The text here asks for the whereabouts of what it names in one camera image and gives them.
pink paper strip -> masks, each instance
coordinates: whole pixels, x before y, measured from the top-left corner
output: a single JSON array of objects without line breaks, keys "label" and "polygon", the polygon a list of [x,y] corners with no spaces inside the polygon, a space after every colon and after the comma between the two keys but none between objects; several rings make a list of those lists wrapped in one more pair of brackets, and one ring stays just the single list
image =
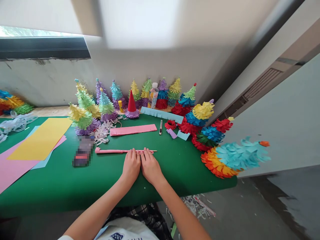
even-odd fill
[{"label": "pink paper strip", "polygon": [[[66,136],[63,135],[53,149],[58,147],[66,139]],[[38,160],[7,160],[7,157],[9,157],[11,153],[13,153],[19,147],[19,145],[23,143],[23,141],[0,154],[0,194],[11,184],[17,181],[22,175],[37,165],[38,162],[41,162]]]},{"label": "pink paper strip", "polygon": [[123,127],[123,128],[111,128],[110,136],[120,136],[120,135],[134,134],[134,133],[152,132],[156,130],[157,130],[157,127],[155,124]]}]

plastic bottle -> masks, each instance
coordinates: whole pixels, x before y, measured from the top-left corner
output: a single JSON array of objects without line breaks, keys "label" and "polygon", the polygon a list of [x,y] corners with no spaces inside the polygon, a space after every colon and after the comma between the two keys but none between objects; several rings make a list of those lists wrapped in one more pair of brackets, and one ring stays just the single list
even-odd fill
[{"label": "plastic bottle", "polygon": [[149,92],[148,108],[155,108],[158,99],[158,83],[153,83]]}]

light blue paper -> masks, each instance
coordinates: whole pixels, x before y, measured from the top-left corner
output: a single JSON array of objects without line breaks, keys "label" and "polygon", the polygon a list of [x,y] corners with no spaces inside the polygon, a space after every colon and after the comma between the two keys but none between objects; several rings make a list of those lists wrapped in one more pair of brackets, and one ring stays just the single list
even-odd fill
[{"label": "light blue paper", "polygon": [[143,114],[154,116],[154,117],[173,120],[176,123],[180,123],[180,124],[182,123],[182,120],[183,120],[182,116],[179,116],[179,115],[176,115],[176,114],[173,114],[173,113],[160,111],[160,110],[157,110],[157,109],[147,108],[147,107],[141,107],[140,112],[143,113]]},{"label": "light blue paper", "polygon": [[178,136],[179,138],[182,138],[183,140],[186,141],[186,140],[188,139],[188,137],[190,136],[190,133],[183,133],[183,132],[181,132],[181,131],[179,130],[177,136]]},{"label": "light blue paper", "polygon": [[[26,139],[28,137],[30,137],[37,129],[38,127],[40,126],[35,126],[32,131],[28,134],[28,136],[26,137]],[[31,168],[30,170],[32,169],[37,169],[37,168],[43,168],[47,165],[48,161],[49,161],[49,158],[51,157],[51,154],[52,154],[52,151],[49,153],[49,155],[47,156],[47,158],[44,160],[44,161],[40,161],[39,163],[37,163],[37,165],[35,165],[33,168]]]}]

green tablecloth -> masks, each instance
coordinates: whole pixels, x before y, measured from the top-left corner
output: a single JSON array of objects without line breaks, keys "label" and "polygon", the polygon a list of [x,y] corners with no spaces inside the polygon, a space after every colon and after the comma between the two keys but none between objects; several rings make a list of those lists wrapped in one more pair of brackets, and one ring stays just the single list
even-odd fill
[{"label": "green tablecloth", "polygon": [[[25,139],[34,126],[47,117],[40,117],[19,133],[10,133],[0,144],[0,153]],[[108,137],[101,149],[158,150],[154,154],[161,170],[179,196],[216,191],[236,186],[237,178],[220,179],[201,162],[201,152],[180,138],[172,139],[165,131],[159,135],[160,118],[141,114],[138,119],[122,120],[122,126],[156,124],[158,131]],[[86,167],[73,167],[72,160],[78,147],[74,128],[65,133],[67,140],[55,149],[46,167],[28,171],[0,194],[0,217],[14,217],[35,213],[62,212],[88,208],[118,180],[122,173],[124,154],[92,153]],[[141,205],[160,201],[161,197],[142,176],[119,202],[118,206]]]}]

rolled pink paper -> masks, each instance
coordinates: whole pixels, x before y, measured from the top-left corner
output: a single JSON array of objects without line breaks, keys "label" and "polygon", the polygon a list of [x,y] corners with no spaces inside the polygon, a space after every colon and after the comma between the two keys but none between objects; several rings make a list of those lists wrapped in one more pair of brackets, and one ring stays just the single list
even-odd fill
[{"label": "rolled pink paper", "polygon": [[109,150],[101,150],[99,147],[96,147],[96,149],[94,150],[95,153],[127,153],[130,150],[113,150],[113,149],[109,149]]}]

